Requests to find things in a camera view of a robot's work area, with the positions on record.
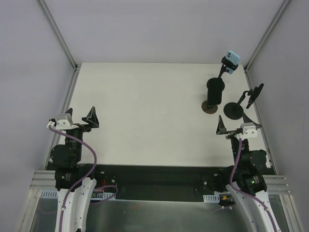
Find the black round base phone stand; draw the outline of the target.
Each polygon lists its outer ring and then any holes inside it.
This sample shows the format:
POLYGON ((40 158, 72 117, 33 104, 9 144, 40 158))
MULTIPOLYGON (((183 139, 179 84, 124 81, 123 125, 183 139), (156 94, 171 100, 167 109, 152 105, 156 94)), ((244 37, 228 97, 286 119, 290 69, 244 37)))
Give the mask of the black round base phone stand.
POLYGON ((238 120, 242 117, 243 114, 243 108, 241 106, 241 103, 245 99, 246 95, 250 96, 252 94, 253 90, 247 90, 244 91, 241 95, 238 102, 229 102, 224 106, 224 114, 226 117, 228 117, 231 120, 238 120))

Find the black phone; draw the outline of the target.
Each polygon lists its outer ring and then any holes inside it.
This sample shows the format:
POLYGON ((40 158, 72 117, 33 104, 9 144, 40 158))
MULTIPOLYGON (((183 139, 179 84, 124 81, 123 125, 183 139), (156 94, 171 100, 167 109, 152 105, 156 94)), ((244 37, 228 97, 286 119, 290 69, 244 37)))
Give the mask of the black phone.
POLYGON ((211 78, 207 82, 208 106, 219 105, 222 102, 222 91, 224 83, 221 78, 211 78))
POLYGON ((255 100, 258 98, 258 96, 260 95, 262 89, 264 87, 264 84, 261 83, 258 87, 255 87, 254 89, 251 89, 248 93, 249 100, 248 100, 248 104, 246 106, 246 109, 249 109, 250 106, 255 102, 255 100))

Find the brown base metal phone stand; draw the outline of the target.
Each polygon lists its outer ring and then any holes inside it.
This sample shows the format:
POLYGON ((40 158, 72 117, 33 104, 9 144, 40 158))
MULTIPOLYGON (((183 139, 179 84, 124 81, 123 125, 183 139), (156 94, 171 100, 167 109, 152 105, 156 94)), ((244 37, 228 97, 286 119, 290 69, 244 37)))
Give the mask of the brown base metal phone stand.
POLYGON ((202 105, 201 105, 202 110, 206 113, 206 114, 214 114, 217 112, 218 110, 218 106, 217 105, 208 105, 208 101, 205 100, 202 105))

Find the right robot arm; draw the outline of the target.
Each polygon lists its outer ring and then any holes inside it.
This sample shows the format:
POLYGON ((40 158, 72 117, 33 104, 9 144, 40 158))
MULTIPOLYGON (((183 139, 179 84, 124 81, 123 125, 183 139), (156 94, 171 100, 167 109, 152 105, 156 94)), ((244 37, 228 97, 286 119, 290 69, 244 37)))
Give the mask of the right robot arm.
POLYGON ((249 149, 248 139, 256 138, 261 125, 243 114, 243 123, 228 130, 219 117, 216 133, 230 140, 234 165, 223 168, 217 178, 221 190, 228 191, 239 208, 250 232, 279 232, 281 229, 269 202, 267 185, 262 172, 266 166, 264 150, 249 149))

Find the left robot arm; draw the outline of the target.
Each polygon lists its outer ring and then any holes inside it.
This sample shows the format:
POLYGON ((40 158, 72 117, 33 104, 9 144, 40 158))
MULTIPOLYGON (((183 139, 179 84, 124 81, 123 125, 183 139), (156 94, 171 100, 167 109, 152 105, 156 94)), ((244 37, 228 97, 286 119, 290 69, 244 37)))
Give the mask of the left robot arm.
POLYGON ((55 188, 57 190, 57 232, 84 232, 86 218, 94 188, 101 185, 102 176, 95 172, 97 155, 94 149, 83 140, 83 135, 99 127, 95 107, 82 117, 83 123, 74 123, 73 109, 49 120, 47 128, 64 136, 65 142, 51 149, 50 158, 55 167, 55 188), (82 148, 93 155, 93 164, 85 169, 79 165, 82 148))

